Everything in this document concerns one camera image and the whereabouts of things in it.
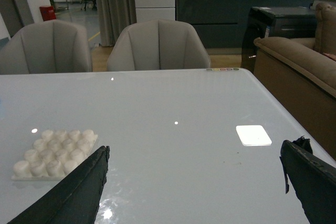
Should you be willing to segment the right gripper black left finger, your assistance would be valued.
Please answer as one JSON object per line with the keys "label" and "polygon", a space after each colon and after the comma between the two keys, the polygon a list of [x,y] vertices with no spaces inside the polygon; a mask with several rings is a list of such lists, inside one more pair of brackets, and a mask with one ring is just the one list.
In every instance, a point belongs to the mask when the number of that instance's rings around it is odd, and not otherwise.
{"label": "right gripper black left finger", "polygon": [[94,223],[107,182],[110,147],[101,146],[10,223]]}

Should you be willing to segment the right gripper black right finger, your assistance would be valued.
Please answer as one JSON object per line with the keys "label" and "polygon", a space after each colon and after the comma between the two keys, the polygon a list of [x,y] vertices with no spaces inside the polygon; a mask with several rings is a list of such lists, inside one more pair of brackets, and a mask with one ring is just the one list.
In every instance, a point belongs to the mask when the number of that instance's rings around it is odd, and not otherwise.
{"label": "right gripper black right finger", "polygon": [[304,136],[284,140],[280,161],[286,192],[291,182],[310,223],[335,223],[335,167],[313,154]]}

